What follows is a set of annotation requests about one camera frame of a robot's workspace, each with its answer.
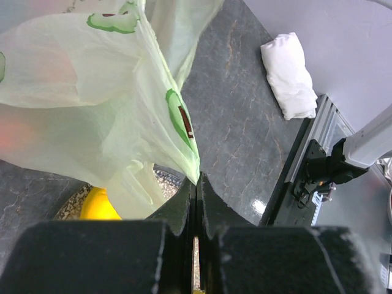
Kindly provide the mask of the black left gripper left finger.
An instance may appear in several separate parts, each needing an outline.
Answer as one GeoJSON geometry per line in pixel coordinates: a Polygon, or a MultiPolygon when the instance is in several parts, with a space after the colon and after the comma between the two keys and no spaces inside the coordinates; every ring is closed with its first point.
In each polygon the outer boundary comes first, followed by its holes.
{"type": "Polygon", "coordinates": [[[147,220],[165,224],[153,293],[192,293],[196,186],[184,180],[174,196],[147,220]]]}

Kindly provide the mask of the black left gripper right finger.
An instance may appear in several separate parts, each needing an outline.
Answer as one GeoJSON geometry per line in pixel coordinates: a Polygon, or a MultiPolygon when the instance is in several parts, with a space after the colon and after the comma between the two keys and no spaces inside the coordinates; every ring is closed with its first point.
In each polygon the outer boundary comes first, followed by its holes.
{"type": "Polygon", "coordinates": [[[201,172],[196,192],[196,236],[198,237],[200,282],[206,293],[226,293],[221,271],[221,236],[232,227],[253,227],[223,201],[208,176],[201,172]]]}

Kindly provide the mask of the yellow fake bell pepper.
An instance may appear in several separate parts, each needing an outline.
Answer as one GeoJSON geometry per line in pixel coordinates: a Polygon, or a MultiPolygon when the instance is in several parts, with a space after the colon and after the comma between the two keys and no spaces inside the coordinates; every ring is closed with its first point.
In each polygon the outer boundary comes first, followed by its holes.
{"type": "Polygon", "coordinates": [[[111,205],[107,190],[93,187],[83,202],[80,220],[121,220],[121,217],[111,205]]]}

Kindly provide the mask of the translucent green plastic bag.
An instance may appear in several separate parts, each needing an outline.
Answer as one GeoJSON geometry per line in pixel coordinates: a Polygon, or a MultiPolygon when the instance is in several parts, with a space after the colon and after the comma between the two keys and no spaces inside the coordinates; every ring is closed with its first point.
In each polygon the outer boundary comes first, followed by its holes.
{"type": "Polygon", "coordinates": [[[106,190],[200,176],[181,96],[222,1],[2,1],[1,159],[106,190]]]}

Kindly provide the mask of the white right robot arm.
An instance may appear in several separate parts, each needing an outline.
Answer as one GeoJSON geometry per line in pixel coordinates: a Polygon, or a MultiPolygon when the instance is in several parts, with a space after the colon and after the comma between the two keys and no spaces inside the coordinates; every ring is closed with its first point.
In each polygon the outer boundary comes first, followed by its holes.
{"type": "Polygon", "coordinates": [[[386,108],[361,130],[334,146],[328,171],[330,180],[344,184],[369,171],[377,159],[391,151],[391,107],[386,108]]]}

